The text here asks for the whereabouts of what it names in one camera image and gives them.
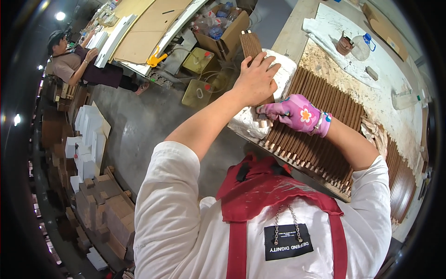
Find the metal chain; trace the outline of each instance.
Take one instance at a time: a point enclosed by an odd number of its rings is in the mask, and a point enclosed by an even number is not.
[[[282,204],[282,205],[279,207],[279,209],[277,210],[277,213],[276,213],[276,230],[275,230],[275,235],[274,235],[274,245],[278,245],[278,244],[279,244],[279,241],[277,240],[277,238],[279,237],[279,212],[280,212],[280,210],[282,209],[282,207],[283,207],[284,205],[285,205],[285,204]],[[301,233],[299,232],[299,225],[297,224],[297,218],[296,218],[296,215],[294,214],[293,208],[292,208],[289,204],[287,204],[286,206],[287,206],[288,209],[290,210],[290,212],[291,212],[291,216],[293,216],[293,223],[294,223],[294,225],[296,226],[297,240],[298,240],[299,242],[302,242],[303,239],[301,238]]]

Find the silver bracelet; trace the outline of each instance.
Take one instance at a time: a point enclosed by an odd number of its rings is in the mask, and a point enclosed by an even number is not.
[[[321,124],[322,124],[322,119],[323,119],[323,117],[324,117],[324,112],[321,111],[321,115],[319,116],[319,120],[318,120],[318,122],[317,122],[316,125],[314,126],[313,131],[311,131],[311,132],[309,133],[310,136],[314,135],[314,133],[315,133],[317,130],[319,130],[319,127],[320,127]]]

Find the black hair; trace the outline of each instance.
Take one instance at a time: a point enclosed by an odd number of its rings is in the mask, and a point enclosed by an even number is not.
[[[60,40],[62,40],[66,36],[65,32],[62,30],[53,31],[48,38],[48,55],[53,54],[53,46],[58,46]]]

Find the dark apron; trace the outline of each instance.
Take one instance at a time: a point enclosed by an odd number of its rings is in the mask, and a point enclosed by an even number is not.
[[[333,278],[347,275],[347,242],[336,201],[294,180],[273,157],[255,162],[251,155],[228,169],[217,193],[221,199],[223,222],[230,222],[227,279],[246,279],[246,222],[265,206],[276,205],[289,197],[300,196],[328,213],[333,244]]]
[[[87,49],[79,45],[74,49],[74,53],[81,57],[81,61],[85,59],[87,52]],[[104,68],[98,68],[95,66],[96,58],[97,56],[88,63],[82,79],[90,84],[92,83],[92,85],[103,84],[118,88],[124,71],[123,68],[109,63],[105,64]]]

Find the pink floral glove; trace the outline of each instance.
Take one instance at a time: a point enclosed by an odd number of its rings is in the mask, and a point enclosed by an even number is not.
[[[256,109],[258,114],[266,114],[269,119],[287,124],[293,130],[311,133],[318,123],[321,113],[322,122],[315,134],[325,137],[331,122],[331,113],[315,108],[301,94],[292,94],[290,97],[275,104],[264,104]]]

